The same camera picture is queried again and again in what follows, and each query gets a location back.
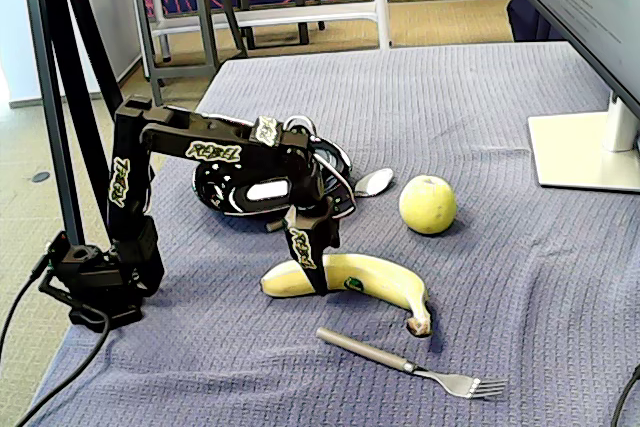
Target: cable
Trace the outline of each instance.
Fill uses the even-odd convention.
[[[27,292],[31,284],[33,284],[36,280],[40,278],[42,273],[45,271],[45,269],[49,265],[49,261],[50,259],[48,254],[45,254],[42,257],[40,257],[40,260],[38,260],[35,267],[31,270],[31,274],[29,274],[29,280],[27,280],[27,282],[22,286],[22,288],[20,289],[20,292],[18,292],[18,295],[16,295],[16,298],[14,299],[13,304],[11,305],[11,308],[9,309],[7,318],[4,321],[4,326],[2,327],[2,334],[0,335],[0,362],[2,362],[2,348],[4,347],[4,341],[5,341],[5,338],[7,337],[7,332],[9,331],[9,324],[11,323],[11,318],[13,317],[13,314],[15,313],[16,308],[18,307],[18,303],[20,303],[20,300],[22,299],[24,294]]]
[[[104,319],[104,329],[102,330],[102,334],[100,336],[100,339],[96,343],[96,345],[93,348],[93,350],[91,351],[91,353],[89,355],[87,355],[87,357],[84,359],[82,364],[80,364],[80,366],[76,370],[74,370],[73,373],[69,377],[67,377],[62,382],[60,382],[60,384],[58,384],[57,387],[52,389],[51,392],[49,392],[42,399],[40,399],[40,401],[36,405],[34,405],[31,408],[31,410],[29,410],[29,412],[27,412],[20,419],[20,421],[18,421],[18,423],[16,424],[16,427],[23,427],[24,425],[26,425],[26,423],[29,422],[29,420],[31,420],[31,418],[34,415],[36,415],[36,413],[47,402],[49,402],[51,399],[53,399],[56,395],[58,395],[60,393],[60,391],[62,391],[71,382],[73,382],[80,374],[82,374],[82,372],[84,372],[84,370],[89,366],[89,364],[96,357],[96,355],[98,355],[98,352],[100,351],[100,349],[104,345],[105,341],[107,340],[107,336],[109,335],[109,330],[111,329],[111,320],[109,319],[109,316],[107,314],[105,314],[104,312],[102,312],[100,310],[97,310],[97,309],[94,309],[94,308],[92,308],[92,307],[90,307],[88,305],[84,305],[83,304],[82,308],[83,308],[83,310],[88,310],[89,312],[92,312],[92,313],[94,313],[96,315],[99,315],[100,317],[102,317]]]
[[[611,427],[617,427],[618,420],[620,420],[620,414],[622,413],[622,408],[624,407],[624,401],[627,400],[627,396],[633,385],[640,380],[640,365],[636,367],[636,370],[633,372],[633,376],[627,382],[627,385],[624,386],[624,390],[622,394],[620,394],[620,398],[618,399],[618,404],[616,405],[616,410],[613,412],[613,418],[611,419]]]
[[[20,289],[20,292],[18,292],[18,295],[16,295],[16,298],[14,299],[13,304],[9,309],[9,313],[7,314],[7,318],[4,321],[4,326],[2,327],[2,335],[0,335],[0,362],[2,362],[2,347],[4,347],[4,340],[7,337],[7,332],[9,330],[9,324],[11,323],[11,318],[13,317],[13,314],[16,311],[16,308],[18,307],[18,303],[20,302],[20,299],[22,299],[22,296],[27,292],[29,287],[31,287],[31,284],[33,284],[36,281],[36,279],[32,277],[29,277],[29,280],[22,286],[22,288]]]

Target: spoon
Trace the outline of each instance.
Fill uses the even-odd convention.
[[[357,183],[353,189],[353,195],[356,198],[375,197],[384,192],[393,180],[393,170],[389,168],[376,170],[365,175]],[[267,232],[275,232],[284,227],[284,219],[269,222],[266,225]]]

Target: metal fork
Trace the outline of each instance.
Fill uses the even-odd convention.
[[[383,365],[438,382],[444,390],[456,397],[465,399],[480,399],[500,395],[507,382],[505,380],[480,380],[459,374],[440,374],[424,369],[419,365],[400,357],[372,347],[363,342],[351,339],[345,335],[320,327],[316,336],[330,344],[342,347],[350,352],[359,354],[367,359],[379,362]]]

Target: floor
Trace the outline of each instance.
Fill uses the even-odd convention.
[[[451,0],[391,4],[394,47],[512,41],[505,6],[508,0]],[[319,31],[310,26],[311,44],[295,45],[296,26],[256,30],[259,49],[250,56],[291,55],[370,49],[377,46],[375,24],[342,22]],[[217,34],[222,58],[235,54],[227,31]],[[199,35],[171,38],[173,62],[201,57]],[[163,89],[164,100],[193,109],[207,88],[201,78],[175,79]],[[125,83],[125,95],[150,96],[141,69]],[[102,101],[94,111],[103,145],[111,151],[112,124]],[[73,128],[68,122],[71,155],[78,195],[89,243],[108,247],[98,208],[80,156]],[[163,159],[154,158],[160,168]],[[53,166],[41,107],[9,110],[0,103],[0,319],[4,320],[13,297],[42,255],[45,244],[62,229],[56,184],[53,178],[31,182],[38,172]],[[27,409],[47,366],[68,329],[67,308],[32,288],[19,306],[3,352],[0,370],[0,426],[13,425]]]

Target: banana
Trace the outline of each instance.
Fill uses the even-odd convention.
[[[323,256],[329,290],[357,290],[405,310],[413,317],[407,329],[416,337],[431,334],[431,316],[425,302],[424,282],[414,272],[387,260],[361,254]],[[276,265],[260,279],[262,291],[271,297],[295,297],[314,290],[300,265],[289,260]]]

